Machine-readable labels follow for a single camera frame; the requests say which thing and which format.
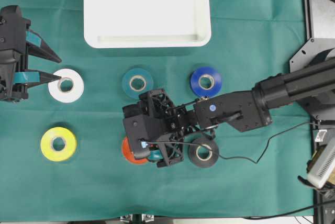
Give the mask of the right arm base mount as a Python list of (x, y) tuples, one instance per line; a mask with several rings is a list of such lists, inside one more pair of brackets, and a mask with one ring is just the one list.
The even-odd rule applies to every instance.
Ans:
[(334, 121), (334, 0), (304, 0), (306, 43), (290, 59), (293, 97), (317, 121)]

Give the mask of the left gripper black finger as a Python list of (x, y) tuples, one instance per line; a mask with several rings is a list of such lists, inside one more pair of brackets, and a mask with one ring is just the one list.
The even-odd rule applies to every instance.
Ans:
[(13, 89), (23, 89), (39, 86), (60, 80), (58, 75), (41, 72), (37, 70), (27, 70), (14, 74)]
[(26, 32), (26, 45), (29, 55), (56, 63), (62, 62), (61, 58), (47, 45), (40, 35), (33, 30)]

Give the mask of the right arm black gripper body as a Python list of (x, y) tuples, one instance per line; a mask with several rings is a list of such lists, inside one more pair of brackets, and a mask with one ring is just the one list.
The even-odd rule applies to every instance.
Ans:
[(184, 138), (198, 130), (193, 110), (187, 104), (176, 106), (164, 89), (139, 95), (139, 101), (122, 108), (123, 124), (130, 152), (135, 160), (149, 159), (152, 152), (159, 157), (150, 161), (158, 168), (184, 160)]

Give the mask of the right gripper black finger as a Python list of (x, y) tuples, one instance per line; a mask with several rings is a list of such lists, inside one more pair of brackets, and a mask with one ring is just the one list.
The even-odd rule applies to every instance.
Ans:
[(159, 162), (163, 160), (163, 155), (160, 149), (152, 149), (150, 150), (150, 155), (147, 157), (149, 162)]

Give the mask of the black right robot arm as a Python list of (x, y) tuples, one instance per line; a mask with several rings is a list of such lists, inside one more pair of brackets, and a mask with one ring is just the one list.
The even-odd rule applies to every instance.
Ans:
[(240, 132), (265, 127), (272, 123), (271, 109), (294, 102), (316, 121), (334, 121), (334, 58), (269, 77), (250, 91), (198, 98), (191, 102), (191, 110), (175, 106), (165, 90), (151, 90), (122, 109), (123, 124), (135, 159), (159, 150), (156, 164), (165, 167), (183, 161), (186, 137), (201, 134), (213, 145), (219, 124), (227, 123)]

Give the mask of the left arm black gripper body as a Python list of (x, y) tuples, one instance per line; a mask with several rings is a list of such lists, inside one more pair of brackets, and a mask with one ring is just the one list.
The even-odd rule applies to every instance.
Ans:
[(22, 85), (14, 84), (16, 72), (27, 68), (26, 34), (31, 25), (17, 5), (1, 8), (1, 101), (27, 98)]

